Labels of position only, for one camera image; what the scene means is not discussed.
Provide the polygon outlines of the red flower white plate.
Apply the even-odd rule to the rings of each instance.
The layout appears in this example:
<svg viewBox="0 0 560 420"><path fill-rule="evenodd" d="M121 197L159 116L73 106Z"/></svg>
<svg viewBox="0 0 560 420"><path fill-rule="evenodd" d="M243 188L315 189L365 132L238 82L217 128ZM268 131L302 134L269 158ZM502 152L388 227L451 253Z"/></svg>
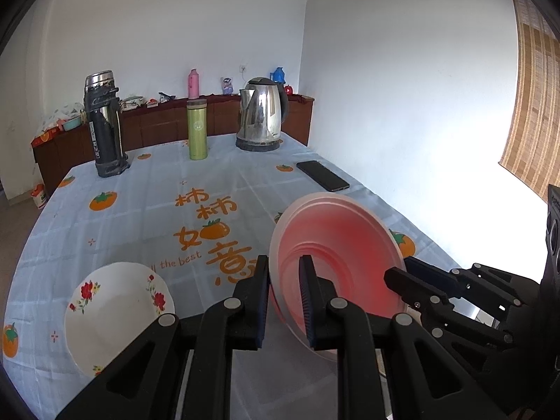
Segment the red flower white plate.
<svg viewBox="0 0 560 420"><path fill-rule="evenodd" d="M82 373L95 377L153 321L174 311L166 282L148 266L102 266L84 278L69 301L68 352Z"/></svg>

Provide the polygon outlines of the pink plastic bowl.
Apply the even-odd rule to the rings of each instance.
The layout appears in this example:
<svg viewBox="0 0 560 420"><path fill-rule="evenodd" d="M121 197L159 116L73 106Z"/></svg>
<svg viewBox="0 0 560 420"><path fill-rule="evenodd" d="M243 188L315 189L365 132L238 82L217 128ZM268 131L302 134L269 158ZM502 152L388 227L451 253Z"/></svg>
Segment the pink plastic bowl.
<svg viewBox="0 0 560 420"><path fill-rule="evenodd" d="M333 192L295 200L283 212L268 251L272 304L288 330L308 347L299 282L299 260L312 257L315 271L337 294L365 312L393 317L407 309L384 282L384 273L404 269L391 232L372 211Z"/></svg>

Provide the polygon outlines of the bamboo window blind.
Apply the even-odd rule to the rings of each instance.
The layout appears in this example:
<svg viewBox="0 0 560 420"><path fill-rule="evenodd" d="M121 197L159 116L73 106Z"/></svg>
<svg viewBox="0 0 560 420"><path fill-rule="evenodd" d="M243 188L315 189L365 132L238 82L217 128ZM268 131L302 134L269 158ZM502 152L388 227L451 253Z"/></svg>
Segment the bamboo window blind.
<svg viewBox="0 0 560 420"><path fill-rule="evenodd" d="M512 0L516 15L516 103L499 164L543 201L559 184L559 37L532 0Z"/></svg>

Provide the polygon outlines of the persimmon print tablecloth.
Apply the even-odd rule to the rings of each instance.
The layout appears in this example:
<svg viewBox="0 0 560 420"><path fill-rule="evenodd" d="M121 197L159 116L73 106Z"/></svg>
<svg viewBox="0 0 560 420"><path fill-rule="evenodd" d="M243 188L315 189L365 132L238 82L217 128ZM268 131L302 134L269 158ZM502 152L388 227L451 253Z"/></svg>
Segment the persimmon print tablecloth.
<svg viewBox="0 0 560 420"><path fill-rule="evenodd" d="M232 294L268 253L272 232L296 199L321 191L296 168L316 159L349 182L342 194L360 202L397 234L410 237L416 257L443 269L457 263L407 218L358 180L289 135L278 150L251 153L234 135L208 139L209 155L189 158L180 140L129 152L131 167L100 178L93 162L51 196L24 246L12 278L5 325L15 326L10 380L39 419L54 419L91 380L72 361L64 316L83 285L99 298L95 269L116 262L149 266L169 286L176 314L189 317ZM232 419L336 419L336 364L314 355L268 307L264 348L234 354Z"/></svg>

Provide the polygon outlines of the black smartphone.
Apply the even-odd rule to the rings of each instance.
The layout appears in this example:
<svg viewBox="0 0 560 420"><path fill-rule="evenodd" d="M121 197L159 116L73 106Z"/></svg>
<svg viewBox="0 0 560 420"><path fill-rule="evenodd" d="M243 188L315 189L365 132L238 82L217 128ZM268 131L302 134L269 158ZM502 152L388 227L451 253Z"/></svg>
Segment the black smartphone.
<svg viewBox="0 0 560 420"><path fill-rule="evenodd" d="M324 165L317 160L298 162L296 167L330 193L337 193L338 191L344 191L349 188L347 181L340 178L340 176L336 175L327 167L324 167Z"/></svg>

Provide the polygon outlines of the white orange bucket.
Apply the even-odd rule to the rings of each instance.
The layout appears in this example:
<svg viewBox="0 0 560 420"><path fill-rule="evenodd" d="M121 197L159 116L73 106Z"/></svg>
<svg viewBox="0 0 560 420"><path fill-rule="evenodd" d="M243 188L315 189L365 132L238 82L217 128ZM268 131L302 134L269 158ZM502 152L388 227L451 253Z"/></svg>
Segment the white orange bucket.
<svg viewBox="0 0 560 420"><path fill-rule="evenodd" d="M38 210L42 210L48 202L48 194L43 183L37 184L30 195Z"/></svg>

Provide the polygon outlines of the dark wooden sideboard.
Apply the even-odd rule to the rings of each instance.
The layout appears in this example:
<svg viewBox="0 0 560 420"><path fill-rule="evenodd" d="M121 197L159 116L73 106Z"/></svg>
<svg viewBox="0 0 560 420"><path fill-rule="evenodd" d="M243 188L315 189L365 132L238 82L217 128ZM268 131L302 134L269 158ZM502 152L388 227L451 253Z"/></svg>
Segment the dark wooden sideboard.
<svg viewBox="0 0 560 420"><path fill-rule="evenodd" d="M289 114L282 131L308 144L314 100L304 95L290 95ZM209 95L207 134L225 135L238 131L240 98L237 95ZM188 138L187 100L170 100L156 107L140 107L120 116L124 150L140 149ZM95 158L86 124L54 136L40 136L32 143L47 195L55 192L69 171Z"/></svg>

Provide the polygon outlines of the stainless electric kettle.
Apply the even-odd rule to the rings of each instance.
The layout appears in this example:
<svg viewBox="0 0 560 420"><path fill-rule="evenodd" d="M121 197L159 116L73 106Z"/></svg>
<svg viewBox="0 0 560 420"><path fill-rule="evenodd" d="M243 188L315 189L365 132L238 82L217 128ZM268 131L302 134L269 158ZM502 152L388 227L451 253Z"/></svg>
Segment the stainless electric kettle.
<svg viewBox="0 0 560 420"><path fill-rule="evenodd" d="M257 77L239 90L240 114L236 146L244 151L279 148L282 123L288 116L288 95L282 84Z"/></svg>

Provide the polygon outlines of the teal basin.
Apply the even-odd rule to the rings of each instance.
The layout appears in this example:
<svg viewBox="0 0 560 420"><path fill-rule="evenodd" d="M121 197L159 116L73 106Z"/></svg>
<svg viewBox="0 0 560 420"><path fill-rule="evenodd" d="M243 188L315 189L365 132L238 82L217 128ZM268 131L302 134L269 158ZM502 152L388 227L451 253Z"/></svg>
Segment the teal basin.
<svg viewBox="0 0 560 420"><path fill-rule="evenodd" d="M68 131L71 131L73 129L76 129L76 128L80 127L81 125L82 125L82 118L80 116L74 116L70 119L65 119L62 122L64 132L68 132Z"/></svg>

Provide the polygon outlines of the blue thermos jug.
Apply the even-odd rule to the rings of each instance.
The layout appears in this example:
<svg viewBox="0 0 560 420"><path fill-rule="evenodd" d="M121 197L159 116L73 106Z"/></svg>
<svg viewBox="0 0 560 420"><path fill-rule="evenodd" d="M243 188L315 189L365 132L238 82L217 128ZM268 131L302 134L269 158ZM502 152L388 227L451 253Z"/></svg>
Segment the blue thermos jug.
<svg viewBox="0 0 560 420"><path fill-rule="evenodd" d="M269 78L277 84L285 84L286 75L283 67L278 66L269 74Z"/></svg>

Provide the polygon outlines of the large dark thermos flask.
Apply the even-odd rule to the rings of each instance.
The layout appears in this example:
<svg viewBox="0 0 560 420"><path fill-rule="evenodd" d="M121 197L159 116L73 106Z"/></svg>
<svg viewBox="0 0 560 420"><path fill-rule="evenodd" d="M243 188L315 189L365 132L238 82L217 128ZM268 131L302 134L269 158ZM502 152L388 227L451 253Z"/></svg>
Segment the large dark thermos flask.
<svg viewBox="0 0 560 420"><path fill-rule="evenodd" d="M122 143L118 91L112 70L85 78L84 111L100 177L120 175L130 167Z"/></svg>

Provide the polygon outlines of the green tumbler bottle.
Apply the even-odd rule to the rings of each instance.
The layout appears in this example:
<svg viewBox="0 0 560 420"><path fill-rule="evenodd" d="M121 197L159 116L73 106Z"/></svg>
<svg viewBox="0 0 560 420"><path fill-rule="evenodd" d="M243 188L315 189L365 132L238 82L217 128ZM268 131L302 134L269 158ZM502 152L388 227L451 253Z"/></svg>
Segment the green tumbler bottle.
<svg viewBox="0 0 560 420"><path fill-rule="evenodd" d="M207 101L189 100L187 103L189 154L193 160L205 159L207 147Z"/></svg>

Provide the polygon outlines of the pink thermos bottle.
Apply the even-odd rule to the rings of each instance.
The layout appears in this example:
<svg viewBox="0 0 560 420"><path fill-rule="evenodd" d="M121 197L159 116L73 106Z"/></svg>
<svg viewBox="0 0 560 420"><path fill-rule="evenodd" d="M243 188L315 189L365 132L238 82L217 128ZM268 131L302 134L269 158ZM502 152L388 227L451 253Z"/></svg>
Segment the pink thermos bottle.
<svg viewBox="0 0 560 420"><path fill-rule="evenodd" d="M196 100L200 97L200 75L197 73L197 70L193 68L187 79L187 91L188 91L188 99L189 100Z"/></svg>

